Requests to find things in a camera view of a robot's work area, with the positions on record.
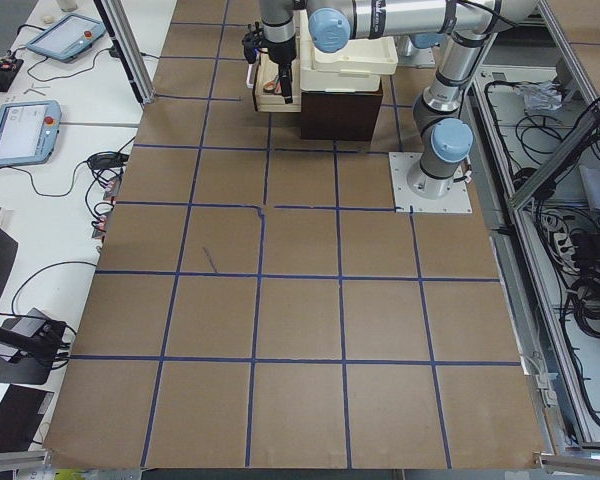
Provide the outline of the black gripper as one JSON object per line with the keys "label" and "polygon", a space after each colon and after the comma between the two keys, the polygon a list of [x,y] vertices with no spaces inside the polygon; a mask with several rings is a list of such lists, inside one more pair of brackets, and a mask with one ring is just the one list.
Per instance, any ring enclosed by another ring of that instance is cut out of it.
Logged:
{"label": "black gripper", "polygon": [[292,62],[296,58],[295,42],[268,42],[269,59],[278,65],[280,94],[286,104],[293,103]]}

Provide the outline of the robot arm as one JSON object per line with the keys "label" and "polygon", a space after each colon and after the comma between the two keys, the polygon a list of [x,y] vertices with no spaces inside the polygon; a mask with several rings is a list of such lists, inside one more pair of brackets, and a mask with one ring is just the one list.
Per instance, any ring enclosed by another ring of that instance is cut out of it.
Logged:
{"label": "robot arm", "polygon": [[411,191],[438,200],[450,190],[473,145],[474,135],[460,111],[491,37],[517,26],[536,6],[534,1],[507,0],[262,1],[261,17],[249,27],[242,45],[248,63],[255,63],[257,51],[264,50],[277,65],[282,97],[290,103],[297,10],[306,12],[312,42],[324,53],[336,53],[352,40],[445,36],[435,74],[412,107],[424,151],[407,174]]}

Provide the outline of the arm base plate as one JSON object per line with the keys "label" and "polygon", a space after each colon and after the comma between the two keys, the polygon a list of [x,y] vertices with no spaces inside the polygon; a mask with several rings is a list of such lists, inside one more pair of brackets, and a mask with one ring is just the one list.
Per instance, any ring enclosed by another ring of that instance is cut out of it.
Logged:
{"label": "arm base plate", "polygon": [[401,213],[471,214],[461,165],[451,178],[437,180],[421,169],[420,152],[390,152],[395,210]]}
{"label": "arm base plate", "polygon": [[409,68],[434,68],[433,48],[417,48],[408,36],[395,38],[398,65]]}

